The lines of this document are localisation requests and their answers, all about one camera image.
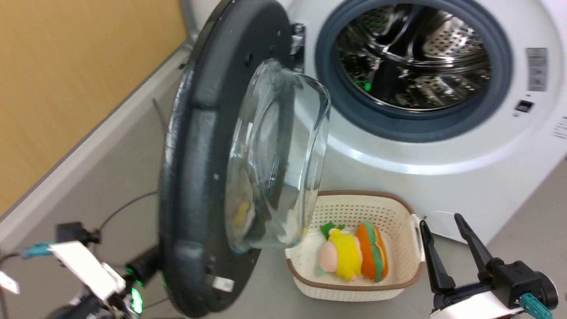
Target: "basket handle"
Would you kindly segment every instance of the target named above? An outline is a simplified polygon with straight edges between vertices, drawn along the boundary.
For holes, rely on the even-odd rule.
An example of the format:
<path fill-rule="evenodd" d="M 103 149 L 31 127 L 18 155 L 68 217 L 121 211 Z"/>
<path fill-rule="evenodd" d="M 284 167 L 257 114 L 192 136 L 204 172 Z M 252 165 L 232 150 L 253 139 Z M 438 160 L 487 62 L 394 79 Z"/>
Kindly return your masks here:
<path fill-rule="evenodd" d="M 425 262 L 425 248 L 424 248 L 424 243 L 421 242 L 420 221 L 421 219 L 417 217 L 416 214 L 411 215 L 411 223 L 416 230 L 416 237 L 414 238 L 414 243 L 418 251 L 417 253 L 418 258 L 421 260 L 421 262 Z"/>

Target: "gray floor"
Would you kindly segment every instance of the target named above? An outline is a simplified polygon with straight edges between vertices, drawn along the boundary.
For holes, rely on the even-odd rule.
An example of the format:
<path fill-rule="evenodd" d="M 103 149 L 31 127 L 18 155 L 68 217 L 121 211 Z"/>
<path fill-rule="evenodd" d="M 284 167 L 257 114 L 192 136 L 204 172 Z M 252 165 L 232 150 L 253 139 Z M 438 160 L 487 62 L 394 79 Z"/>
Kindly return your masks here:
<path fill-rule="evenodd" d="M 68 196 L 26 238 L 23 245 L 54 238 L 54 225 L 80 220 L 95 228 L 128 200 L 156 189 L 163 132 L 154 112 L 148 112 Z M 556 318 L 567 318 L 564 292 L 567 276 L 567 165 L 562 163 L 489 245 L 492 253 L 512 262 L 521 259 L 553 278 L 561 293 Z M 120 263 L 156 241 L 156 198 L 143 199 L 118 215 L 103 233 L 102 259 Z M 458 284 L 475 279 L 473 260 L 466 246 L 437 240 L 437 250 Z M 68 302 L 80 287 L 72 274 L 52 258 L 10 261 L 4 270 L 22 290 L 7 297 L 10 317 L 35 319 Z M 142 294 L 145 303 L 165 297 L 159 280 Z M 264 251 L 241 298 L 228 311 L 210 318 L 428 318 L 433 295 L 424 275 L 399 297 L 377 303 L 334 303 L 303 296 L 295 287 L 281 251 Z M 148 309 L 144 318 L 178 317 L 166 302 Z"/>

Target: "washing machine door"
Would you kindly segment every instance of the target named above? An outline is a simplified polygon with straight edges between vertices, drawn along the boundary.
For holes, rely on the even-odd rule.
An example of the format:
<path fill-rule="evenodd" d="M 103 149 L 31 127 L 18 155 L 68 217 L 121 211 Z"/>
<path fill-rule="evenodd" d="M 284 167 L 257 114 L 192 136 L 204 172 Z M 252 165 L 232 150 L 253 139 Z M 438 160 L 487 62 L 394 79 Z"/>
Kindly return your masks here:
<path fill-rule="evenodd" d="M 185 67 L 160 177 L 159 247 L 171 302 L 197 318 L 229 307 L 260 249 L 296 245 L 315 205 L 330 102 L 291 71 L 275 0 L 222 1 Z"/>

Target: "orange plush toy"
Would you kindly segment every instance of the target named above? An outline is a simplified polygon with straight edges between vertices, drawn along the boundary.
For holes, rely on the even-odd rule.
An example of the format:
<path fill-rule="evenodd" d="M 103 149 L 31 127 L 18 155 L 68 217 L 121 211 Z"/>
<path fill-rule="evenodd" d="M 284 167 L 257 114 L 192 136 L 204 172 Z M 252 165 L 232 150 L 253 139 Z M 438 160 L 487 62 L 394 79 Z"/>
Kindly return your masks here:
<path fill-rule="evenodd" d="M 362 274 L 375 282 L 388 275 L 388 257 L 380 230 L 371 222 L 365 221 L 356 230 L 362 252 Z"/>

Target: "stainless steel drum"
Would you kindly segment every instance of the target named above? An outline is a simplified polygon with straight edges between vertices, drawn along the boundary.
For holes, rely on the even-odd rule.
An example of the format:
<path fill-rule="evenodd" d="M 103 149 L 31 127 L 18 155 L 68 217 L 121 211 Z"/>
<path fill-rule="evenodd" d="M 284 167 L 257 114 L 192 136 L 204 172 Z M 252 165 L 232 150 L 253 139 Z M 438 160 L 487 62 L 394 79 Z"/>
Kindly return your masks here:
<path fill-rule="evenodd" d="M 341 31 L 336 46 L 357 88 L 378 103 L 405 111 L 455 106 L 490 80 L 488 55 L 475 30 L 431 7 L 367 11 Z"/>

